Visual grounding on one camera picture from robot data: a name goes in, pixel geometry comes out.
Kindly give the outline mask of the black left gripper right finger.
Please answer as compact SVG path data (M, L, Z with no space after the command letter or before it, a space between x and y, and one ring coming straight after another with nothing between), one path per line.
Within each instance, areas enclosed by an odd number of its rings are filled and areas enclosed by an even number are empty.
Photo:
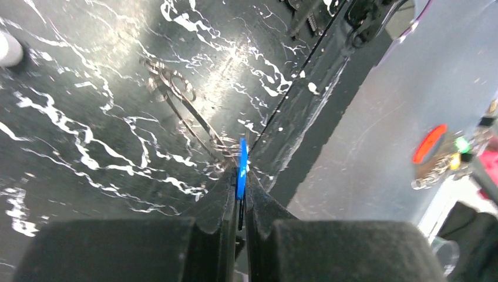
M412 224L297 219L250 173L245 227L251 281L444 281Z

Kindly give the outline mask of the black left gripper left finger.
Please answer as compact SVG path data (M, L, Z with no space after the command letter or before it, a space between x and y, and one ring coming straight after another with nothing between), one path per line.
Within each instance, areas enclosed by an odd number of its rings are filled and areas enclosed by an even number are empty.
M226 170L187 216L73 220L43 227L15 281L231 281L236 169Z

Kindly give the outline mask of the blue-capped key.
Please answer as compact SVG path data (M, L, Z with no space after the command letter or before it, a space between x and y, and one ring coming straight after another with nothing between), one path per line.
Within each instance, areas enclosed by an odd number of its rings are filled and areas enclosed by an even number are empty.
M244 137L240 139L240 157L237 169L238 230L242 231L244 218L245 187L248 173L248 146Z

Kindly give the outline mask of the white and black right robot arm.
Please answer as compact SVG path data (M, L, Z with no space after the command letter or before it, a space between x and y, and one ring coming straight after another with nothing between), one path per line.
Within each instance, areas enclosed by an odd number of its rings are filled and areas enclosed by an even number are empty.
M448 281L497 280L497 102L467 139L432 130L413 163L416 190L436 194L418 223Z

